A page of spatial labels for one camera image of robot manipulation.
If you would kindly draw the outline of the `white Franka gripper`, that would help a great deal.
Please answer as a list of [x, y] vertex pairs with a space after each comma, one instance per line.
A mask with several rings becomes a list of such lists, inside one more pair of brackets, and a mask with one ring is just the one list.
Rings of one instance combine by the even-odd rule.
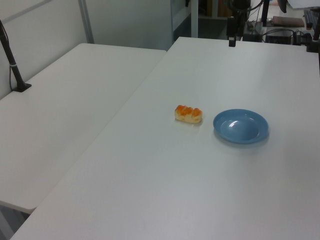
[[228, 46], [235, 47], [236, 38], [240, 41], [243, 37], [245, 14], [251, 11], [251, 1], [227, 0], [226, 5], [232, 13], [232, 16], [227, 18], [226, 35], [228, 39]]

